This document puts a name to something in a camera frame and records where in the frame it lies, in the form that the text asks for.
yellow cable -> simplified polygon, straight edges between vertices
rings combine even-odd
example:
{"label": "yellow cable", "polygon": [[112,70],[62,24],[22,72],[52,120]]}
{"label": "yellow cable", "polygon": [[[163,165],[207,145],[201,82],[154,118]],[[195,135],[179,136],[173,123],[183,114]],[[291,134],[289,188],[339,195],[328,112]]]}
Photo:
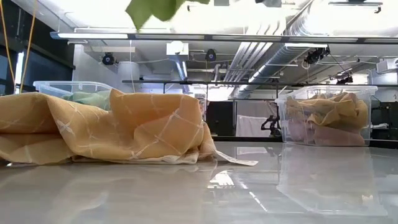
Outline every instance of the yellow cable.
{"label": "yellow cable", "polygon": [[10,68],[10,72],[11,72],[11,77],[12,77],[12,82],[14,84],[14,88],[12,89],[12,92],[15,91],[15,76],[14,76],[14,71],[12,69],[12,63],[11,63],[11,58],[10,58],[10,52],[8,50],[8,38],[7,38],[7,30],[6,30],[6,21],[4,20],[4,12],[2,9],[2,0],[0,0],[0,11],[1,11],[1,20],[2,20],[2,29],[4,32],[4,41],[6,42],[6,52],[7,52],[7,58],[8,58],[8,65]]}
{"label": "yellow cable", "polygon": [[33,28],[35,27],[36,9],[37,9],[37,0],[35,0],[35,4],[34,4],[34,8],[33,8],[32,26],[30,27],[29,42],[27,44],[27,50],[26,50],[24,73],[22,74],[21,87],[19,88],[19,93],[22,93],[22,90],[24,89],[24,80],[25,80],[25,74],[26,74],[26,69],[27,69],[27,60],[29,59],[30,44],[32,43]]}

green fabric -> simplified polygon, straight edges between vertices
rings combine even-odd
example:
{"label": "green fabric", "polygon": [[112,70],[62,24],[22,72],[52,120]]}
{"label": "green fabric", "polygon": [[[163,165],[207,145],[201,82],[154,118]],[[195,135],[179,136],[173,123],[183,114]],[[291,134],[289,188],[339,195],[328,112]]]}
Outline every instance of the green fabric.
{"label": "green fabric", "polygon": [[[150,16],[155,16],[161,21],[173,18],[177,10],[186,0],[131,0],[126,12],[132,19],[137,30],[145,24]],[[209,4],[210,0],[188,0]]]}
{"label": "green fabric", "polygon": [[72,95],[65,95],[62,98],[83,105],[97,106],[104,110],[110,110],[110,93],[110,91],[99,91],[97,93],[74,92]]}

glossy white table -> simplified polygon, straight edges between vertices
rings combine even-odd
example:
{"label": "glossy white table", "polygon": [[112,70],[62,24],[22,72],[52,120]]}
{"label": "glossy white table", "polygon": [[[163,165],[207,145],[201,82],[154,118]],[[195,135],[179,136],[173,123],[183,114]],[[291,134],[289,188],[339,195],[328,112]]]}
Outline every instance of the glossy white table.
{"label": "glossy white table", "polygon": [[398,223],[398,151],[218,142],[254,167],[0,168],[0,223]]}

clear plastic bin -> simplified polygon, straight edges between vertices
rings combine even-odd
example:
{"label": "clear plastic bin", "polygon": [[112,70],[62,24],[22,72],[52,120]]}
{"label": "clear plastic bin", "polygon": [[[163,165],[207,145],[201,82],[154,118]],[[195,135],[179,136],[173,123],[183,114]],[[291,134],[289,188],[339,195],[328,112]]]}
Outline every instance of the clear plastic bin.
{"label": "clear plastic bin", "polygon": [[308,86],[275,102],[284,142],[368,146],[376,86]]}
{"label": "clear plastic bin", "polygon": [[33,82],[40,93],[74,101],[84,105],[97,106],[110,110],[109,94],[112,87],[97,82],[81,81],[36,81]]}

fabric tag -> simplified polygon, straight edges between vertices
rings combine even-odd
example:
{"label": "fabric tag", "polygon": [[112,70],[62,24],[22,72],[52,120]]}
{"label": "fabric tag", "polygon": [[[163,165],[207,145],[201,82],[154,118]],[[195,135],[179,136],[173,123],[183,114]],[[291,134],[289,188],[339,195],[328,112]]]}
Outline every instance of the fabric tag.
{"label": "fabric tag", "polygon": [[216,150],[217,155],[221,156],[222,158],[226,159],[228,162],[232,162],[235,164],[241,164],[241,165],[246,165],[246,166],[254,166],[257,163],[259,163],[259,161],[243,161],[243,160],[239,160],[239,159],[235,159],[232,158],[231,156],[227,156],[226,154]]}

